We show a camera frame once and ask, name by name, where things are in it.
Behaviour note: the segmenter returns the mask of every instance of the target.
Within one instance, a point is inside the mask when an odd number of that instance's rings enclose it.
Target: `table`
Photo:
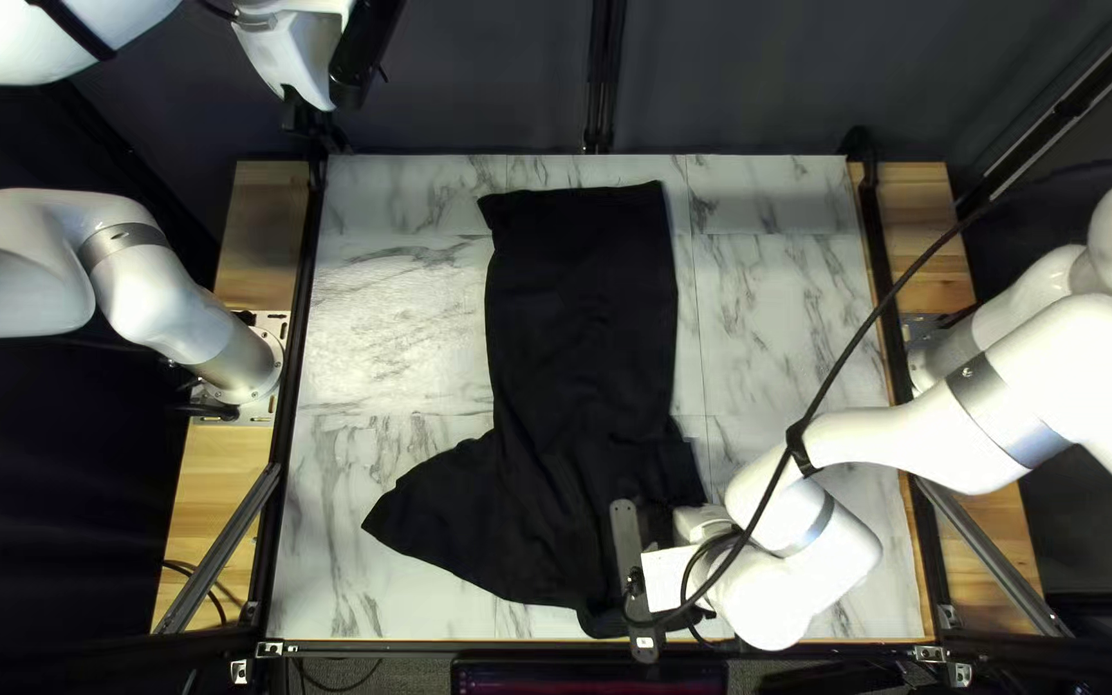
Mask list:
[[[298,162],[242,162],[235,191],[216,292],[235,308],[289,306],[292,267],[306,199],[306,167]],[[887,229],[892,267],[901,272],[927,240],[952,219],[950,186],[942,165],[884,165],[880,199]],[[962,245],[952,245],[901,295],[901,310],[943,312],[971,304],[971,284]],[[182,463],[167,557],[197,562],[255,476],[268,450],[267,428],[193,426]],[[965,506],[1011,560],[1035,584],[1035,563],[1016,490],[969,499]],[[1023,629],[1013,609],[975,557],[945,529],[944,550],[952,598],[969,627]],[[239,596],[250,576],[251,539],[245,539],[227,564],[221,582]],[[180,585],[179,575],[162,576],[156,616],[160,617]],[[922,598],[926,635],[932,635]],[[206,603],[189,628],[216,624]]]

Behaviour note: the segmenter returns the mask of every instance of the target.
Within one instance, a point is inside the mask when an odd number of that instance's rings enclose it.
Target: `black wrist strap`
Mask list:
[[[804,477],[810,477],[818,471],[810,463],[810,453],[804,450],[804,429],[807,427],[810,427],[810,423],[800,419],[793,423],[792,427],[787,428],[787,433],[784,435],[787,439],[787,448],[792,451],[792,459],[795,461],[795,467],[800,468],[801,475]]]
[[[116,57],[116,51],[113,48],[105,41],[101,37],[92,33],[89,24],[81,21],[76,12],[72,12],[70,8],[63,4],[63,0],[24,0],[30,6],[34,8],[41,8],[50,19],[54,20],[54,24],[58,28],[67,32],[71,40],[80,44],[80,48],[88,51],[93,58],[98,60],[109,60]]]

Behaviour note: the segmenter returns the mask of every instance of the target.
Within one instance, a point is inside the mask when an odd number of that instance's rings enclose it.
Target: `silver joint ring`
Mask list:
[[[796,553],[804,550],[806,547],[812,545],[812,543],[818,539],[823,530],[826,530],[826,525],[831,523],[831,516],[835,514],[835,498],[831,494],[826,493],[825,489],[822,492],[822,508],[818,509],[818,515],[813,519],[810,528],[801,534],[800,538],[796,538],[793,543],[788,543],[778,550],[768,550],[770,554],[776,555],[778,558],[791,558]]]
[[[145,245],[169,248],[166,235],[156,227],[147,226],[143,222],[116,224],[116,226],[99,229],[85,239],[85,244],[76,249],[76,258],[80,260],[81,266],[85,266],[87,272],[92,272],[92,269],[101,260],[122,251],[123,248]]]
[[[1012,397],[984,353],[952,371],[946,386],[967,417],[1020,466],[1040,466],[1072,445]]]

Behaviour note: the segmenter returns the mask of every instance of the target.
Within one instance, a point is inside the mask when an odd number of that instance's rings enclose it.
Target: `dark curtain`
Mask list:
[[[191,275],[212,277],[211,236],[70,86],[0,89],[3,187],[140,200]],[[0,341],[0,647],[149,629],[187,431],[166,410],[175,371],[100,316]]]

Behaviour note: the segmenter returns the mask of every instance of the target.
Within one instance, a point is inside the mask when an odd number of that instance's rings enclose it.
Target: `metal mounting plate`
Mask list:
[[[290,311],[256,311],[251,310],[255,317],[252,330],[269,344],[272,356],[276,357],[276,368],[280,370],[281,360],[286,353],[286,340],[290,337]],[[239,419],[224,420],[216,417],[193,417],[191,424],[210,427],[272,427],[272,419],[277,417],[277,390],[281,380],[277,383],[267,394],[260,395],[254,401],[242,403],[239,406]],[[191,388],[191,403],[220,404],[214,397],[212,387],[206,383],[200,383]]]

